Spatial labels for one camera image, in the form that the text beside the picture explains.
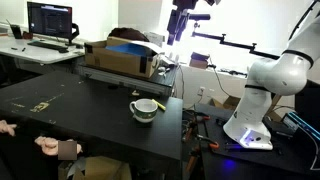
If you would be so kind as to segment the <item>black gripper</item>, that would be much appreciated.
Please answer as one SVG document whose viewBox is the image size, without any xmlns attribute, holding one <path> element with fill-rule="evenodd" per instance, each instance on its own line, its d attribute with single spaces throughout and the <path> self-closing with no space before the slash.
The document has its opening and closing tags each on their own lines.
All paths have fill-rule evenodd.
<svg viewBox="0 0 320 180">
<path fill-rule="evenodd" d="M 209 14 L 190 14 L 189 10 L 194 10 L 198 0 L 172 0 L 172 4 L 176 9 L 172 9 L 170 13 L 167 31 L 169 32 L 167 44 L 172 45 L 175 41 L 181 39 L 182 33 L 186 28 L 189 19 L 209 20 Z"/>
</svg>

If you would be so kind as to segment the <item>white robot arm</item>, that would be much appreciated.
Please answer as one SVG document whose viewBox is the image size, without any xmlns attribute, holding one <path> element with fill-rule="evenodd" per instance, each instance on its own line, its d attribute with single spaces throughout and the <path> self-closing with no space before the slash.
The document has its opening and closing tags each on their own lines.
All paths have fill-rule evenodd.
<svg viewBox="0 0 320 180">
<path fill-rule="evenodd" d="M 255 61 L 248 69 L 242 98 L 223 125 L 229 138 L 247 149 L 271 150 L 271 134 L 262 119 L 272 104 L 272 94 L 295 95 L 307 83 L 307 71 L 320 58 L 320 15 L 289 39 L 277 58 Z"/>
</svg>

